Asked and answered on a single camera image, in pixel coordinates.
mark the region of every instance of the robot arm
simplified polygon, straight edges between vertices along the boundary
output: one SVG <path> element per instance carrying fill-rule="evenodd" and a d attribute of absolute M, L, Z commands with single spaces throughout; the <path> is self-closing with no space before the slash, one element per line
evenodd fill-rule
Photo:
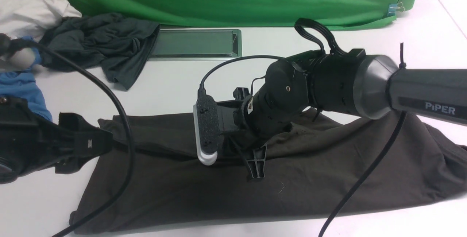
<path fill-rule="evenodd" d="M 400 69 L 388 56 L 364 49 L 345 53 L 325 34 L 331 54 L 321 48 L 279 59 L 254 95 L 237 88 L 235 100 L 215 102 L 198 91 L 193 109 L 203 164 L 239 155 L 248 178 L 262 179 L 267 141 L 289 132 L 291 119 L 308 106 L 369 119 L 400 110 L 467 124 L 467 70 Z"/>

